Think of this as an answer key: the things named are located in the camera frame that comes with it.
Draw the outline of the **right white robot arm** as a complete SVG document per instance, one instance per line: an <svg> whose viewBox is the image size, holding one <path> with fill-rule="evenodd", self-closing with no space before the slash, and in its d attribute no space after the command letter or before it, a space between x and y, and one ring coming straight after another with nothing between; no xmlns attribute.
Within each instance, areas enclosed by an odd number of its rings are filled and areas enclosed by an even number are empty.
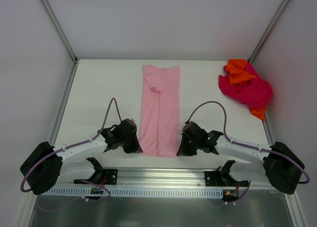
<svg viewBox="0 0 317 227"><path fill-rule="evenodd" d="M194 156L197 151L232 156L220 171L220 182L231 186L235 182L268 183L280 192L293 194L305 168L303 162L282 142L273 145L243 143L223 132L206 132L194 122L182 129L179 156Z"/></svg>

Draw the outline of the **pink t-shirt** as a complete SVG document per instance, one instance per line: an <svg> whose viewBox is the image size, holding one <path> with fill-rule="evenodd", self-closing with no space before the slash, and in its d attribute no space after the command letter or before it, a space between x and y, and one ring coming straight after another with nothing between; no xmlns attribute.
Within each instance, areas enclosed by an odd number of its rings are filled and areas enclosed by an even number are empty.
<svg viewBox="0 0 317 227"><path fill-rule="evenodd" d="M179 150L180 67L143 66L139 144L154 157L175 157Z"/></svg>

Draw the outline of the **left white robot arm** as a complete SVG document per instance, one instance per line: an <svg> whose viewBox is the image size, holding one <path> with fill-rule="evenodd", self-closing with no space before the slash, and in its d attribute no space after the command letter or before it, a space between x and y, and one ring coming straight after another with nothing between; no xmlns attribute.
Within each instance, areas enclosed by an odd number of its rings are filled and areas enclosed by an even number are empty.
<svg viewBox="0 0 317 227"><path fill-rule="evenodd" d="M118 125L100 129L95 137L78 145L52 146L42 142L20 166L23 182L35 195L63 182L115 185L117 170L104 168L101 157L119 147L127 154L141 153L136 131L134 121L124 119Z"/></svg>

